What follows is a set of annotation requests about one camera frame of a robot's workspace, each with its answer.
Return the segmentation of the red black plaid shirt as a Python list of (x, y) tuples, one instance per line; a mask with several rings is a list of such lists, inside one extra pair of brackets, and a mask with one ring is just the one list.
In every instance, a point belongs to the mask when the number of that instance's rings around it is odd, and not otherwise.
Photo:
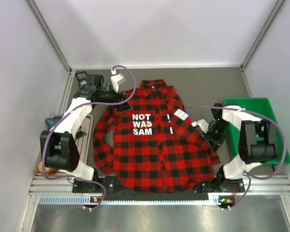
[(185, 191), (214, 178), (218, 154), (201, 137), (175, 88), (143, 80), (127, 92), (128, 109), (108, 107), (93, 133), (96, 165), (143, 193)]

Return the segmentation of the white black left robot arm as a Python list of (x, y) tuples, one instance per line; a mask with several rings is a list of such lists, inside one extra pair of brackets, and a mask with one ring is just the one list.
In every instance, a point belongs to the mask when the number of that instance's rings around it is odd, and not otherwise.
[(119, 91), (124, 82), (125, 77), (115, 72), (111, 75), (109, 87), (103, 86), (102, 75), (86, 74), (84, 79), (79, 80), (80, 89), (74, 94), (67, 111), (40, 135), (40, 171), (45, 178), (48, 178), (46, 170), (50, 169), (67, 174), (68, 178), (98, 184), (98, 172), (81, 160), (75, 137), (95, 105), (122, 106), (128, 101), (126, 93)]

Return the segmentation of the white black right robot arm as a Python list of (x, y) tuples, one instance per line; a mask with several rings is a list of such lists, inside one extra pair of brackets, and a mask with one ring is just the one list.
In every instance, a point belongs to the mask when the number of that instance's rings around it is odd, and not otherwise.
[(202, 183), (204, 192), (241, 190), (243, 175), (255, 167), (278, 157), (276, 129), (268, 120), (245, 112), (238, 105), (214, 104), (211, 109), (214, 120), (196, 122), (202, 138), (213, 151), (223, 144), (229, 125), (239, 130), (238, 154), (226, 165), (220, 167), (212, 181)]

